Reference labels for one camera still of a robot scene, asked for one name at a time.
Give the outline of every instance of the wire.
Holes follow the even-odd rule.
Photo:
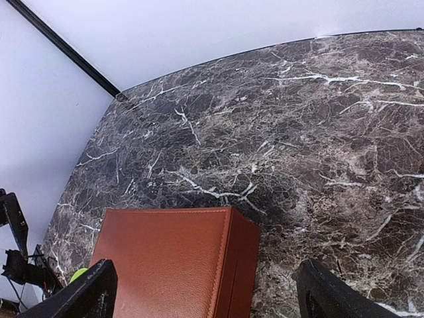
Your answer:
[[[22,302],[22,299],[19,297],[19,293],[16,290],[15,285],[13,285],[11,279],[8,277],[7,280],[9,281],[9,283],[12,286],[13,290],[15,291],[15,294],[16,294],[16,297],[18,297],[19,303],[22,304],[22,306],[24,306],[26,310],[28,310],[28,307]]]

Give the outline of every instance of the red leather box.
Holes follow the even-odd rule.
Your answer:
[[[259,234],[231,207],[108,210],[91,265],[116,267],[116,318],[247,318]]]

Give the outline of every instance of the white wall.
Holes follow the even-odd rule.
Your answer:
[[[42,241],[66,182],[111,100],[0,1],[0,187],[17,194],[29,225],[30,253]],[[3,255],[2,248],[17,249],[8,225],[0,228]],[[16,300],[3,276],[0,297]]]
[[[124,90],[230,54],[316,36],[424,28],[423,0],[24,0]]]

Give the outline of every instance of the black rod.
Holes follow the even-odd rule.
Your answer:
[[[99,71],[97,71],[81,55],[79,55],[68,43],[63,40],[63,38],[61,38],[56,32],[54,32],[46,23],[44,23],[40,18],[38,18],[24,3],[22,3],[22,1],[6,1],[109,94],[111,94],[113,97],[120,94],[119,89],[117,89],[107,78],[101,75]]]

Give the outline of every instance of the marble countertop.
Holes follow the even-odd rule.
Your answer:
[[[421,317],[423,71],[424,32],[378,32],[136,86],[99,123],[42,248],[68,280],[89,264],[106,208],[234,205],[262,229],[252,317],[299,317],[291,274],[309,257]]]

